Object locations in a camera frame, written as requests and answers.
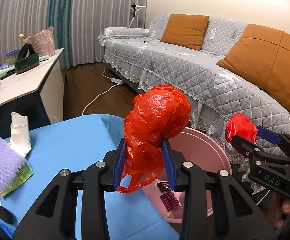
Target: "wooden floor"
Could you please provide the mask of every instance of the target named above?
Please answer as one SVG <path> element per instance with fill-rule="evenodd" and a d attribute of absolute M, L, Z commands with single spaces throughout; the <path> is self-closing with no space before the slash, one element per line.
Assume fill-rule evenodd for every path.
<path fill-rule="evenodd" d="M 94 98 L 115 85 L 101 75 L 105 65 L 102 62 L 80 65 L 66 70 L 64 89 L 64 120 L 81 116 L 85 106 Z M 109 69 L 104 75 L 118 78 Z M 113 114 L 125 118 L 133 110 L 133 99 L 137 93 L 127 85 L 116 86 L 98 97 L 84 114 Z"/>

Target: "pink trash bin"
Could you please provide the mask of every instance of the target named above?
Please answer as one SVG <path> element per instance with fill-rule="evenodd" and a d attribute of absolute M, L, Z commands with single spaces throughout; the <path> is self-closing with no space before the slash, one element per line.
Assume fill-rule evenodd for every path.
<path fill-rule="evenodd" d="M 191 161 L 200 166 L 205 171 L 217 173 L 219 170 L 227 170 L 232 174 L 232 169 L 223 149 L 209 136 L 185 127 L 176 137 L 168 140 L 173 150 L 182 152 L 187 161 Z M 183 208 L 177 208 L 168 212 L 160 199 L 160 192 L 156 184 L 167 181 L 166 171 L 162 173 L 151 184 L 142 187 L 144 193 L 157 208 L 160 214 L 170 223 L 180 224 L 183 217 Z M 184 192 L 175 193 L 181 205 L 184 205 Z M 211 193 L 206 191 L 207 215 L 213 214 Z"/>

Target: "brown cushion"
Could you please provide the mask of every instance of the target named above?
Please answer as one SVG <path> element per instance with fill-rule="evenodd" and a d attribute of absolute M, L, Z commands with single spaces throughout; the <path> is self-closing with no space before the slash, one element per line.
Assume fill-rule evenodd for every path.
<path fill-rule="evenodd" d="M 161 42 L 200 50 L 209 16 L 171 14 Z"/>
<path fill-rule="evenodd" d="M 249 24 L 217 64 L 266 90 L 290 110 L 290 34 Z"/>

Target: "green snack package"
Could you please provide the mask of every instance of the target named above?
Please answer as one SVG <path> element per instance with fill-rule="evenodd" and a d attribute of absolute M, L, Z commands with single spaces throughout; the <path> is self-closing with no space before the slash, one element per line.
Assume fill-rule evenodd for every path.
<path fill-rule="evenodd" d="M 6 196 L 8 193 L 17 189 L 32 175 L 33 175 L 32 169 L 30 168 L 28 163 L 25 163 L 25 165 L 22 166 L 19 172 L 17 173 L 16 177 L 11 181 L 11 183 L 3 190 L 0 190 L 0 196 L 1 197 Z"/>

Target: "white tabletop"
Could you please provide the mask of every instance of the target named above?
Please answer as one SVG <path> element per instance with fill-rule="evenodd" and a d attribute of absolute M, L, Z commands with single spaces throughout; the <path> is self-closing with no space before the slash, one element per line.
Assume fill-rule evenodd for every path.
<path fill-rule="evenodd" d="M 53 67 L 64 49 L 56 49 L 56 53 L 48 60 L 42 61 L 37 67 L 13 74 L 0 81 L 0 106 L 16 98 L 28 95 L 39 89 L 40 84 Z"/>

